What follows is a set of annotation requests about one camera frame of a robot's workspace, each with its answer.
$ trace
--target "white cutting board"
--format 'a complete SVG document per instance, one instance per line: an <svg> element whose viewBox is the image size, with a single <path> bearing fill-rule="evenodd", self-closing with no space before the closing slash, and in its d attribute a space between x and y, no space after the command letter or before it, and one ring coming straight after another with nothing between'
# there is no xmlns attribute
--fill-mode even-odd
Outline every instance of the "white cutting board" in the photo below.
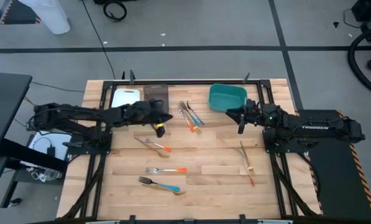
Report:
<svg viewBox="0 0 371 224"><path fill-rule="evenodd" d="M133 104L140 101L140 91L130 89L117 89L113 95L112 107Z"/></svg>

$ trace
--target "floor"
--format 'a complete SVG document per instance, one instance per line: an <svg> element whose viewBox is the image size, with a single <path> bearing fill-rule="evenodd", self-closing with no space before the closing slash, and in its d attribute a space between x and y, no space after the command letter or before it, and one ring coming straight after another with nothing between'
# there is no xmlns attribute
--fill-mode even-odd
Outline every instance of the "floor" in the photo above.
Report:
<svg viewBox="0 0 371 224"><path fill-rule="evenodd" d="M0 72L29 74L35 82L72 90L84 90L90 79L112 79L82 2L59 1L71 25L66 34L52 35L43 23L0 24ZM355 2L138 0L125 2L128 17L113 23L101 6L85 0L116 77L123 71L128 77L132 69L146 79L243 78L248 72L251 78L287 78L297 108L339 109L356 119L366 134L356 150L371 189L371 92L352 74L344 48L335 47L350 45L360 34L342 21ZM7 0L0 0L0 10L6 6ZM351 13L347 21L357 24ZM339 22L337 28L333 22ZM371 79L364 68L371 50L356 57ZM36 104L79 105L83 98L33 84L27 96ZM31 116L31 105L23 103L16 118L25 123ZM25 144L30 134L12 123L6 137ZM0 181L0 200L10 175ZM14 196L23 203L0 209L0 223L52 220L60 192L57 186L20 184Z"/></svg>

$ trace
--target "metal fork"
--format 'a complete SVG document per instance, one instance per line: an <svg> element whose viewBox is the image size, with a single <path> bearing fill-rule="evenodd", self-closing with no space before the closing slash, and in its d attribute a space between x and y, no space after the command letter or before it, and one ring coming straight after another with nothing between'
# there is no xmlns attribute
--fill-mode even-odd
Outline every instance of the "metal fork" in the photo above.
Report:
<svg viewBox="0 0 371 224"><path fill-rule="evenodd" d="M185 116L184 111L180 107L178 107L178 112L180 112L180 114L184 117L186 123L188 124L188 126L191 129L191 132L194 132L195 129L193 129L193 125L188 121L188 118Z"/></svg>
<svg viewBox="0 0 371 224"><path fill-rule="evenodd" d="M178 169L158 169L158 168L152 168L147 167L145 168L145 172L148 174L157 174L159 172L186 172L187 168L178 168Z"/></svg>
<svg viewBox="0 0 371 224"><path fill-rule="evenodd" d="M161 145L159 145L159 144L157 144L157 143L154 143L154 142L151 141L149 138L147 138L147 139L145 140L145 142L146 142L146 143L150 143L150 144L154 144L154 145L156 145L157 147L162 148L162 149L164 149L164 150L166 150L166 151L168 151L168 152L171 152L171 151L172 151L172 149L171 149L170 147L161 146Z"/></svg>
<svg viewBox="0 0 371 224"><path fill-rule="evenodd" d="M165 184L158 184L158 183L153 182L151 179L146 178L146 177L139 177L138 181L143 183L143 184L156 184L158 186L165 187L165 188L170 189L170 190L174 190L175 192L180 192L179 187L175 187L175 186L171 186L171 185L165 185Z"/></svg>

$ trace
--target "power adapter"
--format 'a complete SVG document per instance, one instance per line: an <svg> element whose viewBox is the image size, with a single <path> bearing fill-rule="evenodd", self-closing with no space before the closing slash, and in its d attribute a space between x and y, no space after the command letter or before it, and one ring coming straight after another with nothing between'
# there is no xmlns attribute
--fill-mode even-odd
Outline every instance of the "power adapter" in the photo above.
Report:
<svg viewBox="0 0 371 224"><path fill-rule="evenodd" d="M47 148L47 155L55 157L55 147L50 146Z"/></svg>

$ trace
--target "white bag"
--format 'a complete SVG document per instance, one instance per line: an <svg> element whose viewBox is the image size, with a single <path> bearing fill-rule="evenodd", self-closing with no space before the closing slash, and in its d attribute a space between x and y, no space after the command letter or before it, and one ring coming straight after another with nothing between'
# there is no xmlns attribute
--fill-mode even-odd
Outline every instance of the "white bag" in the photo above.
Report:
<svg viewBox="0 0 371 224"><path fill-rule="evenodd" d="M64 34L71 28L68 17L57 0L19 0L29 6L53 34Z"/></svg>

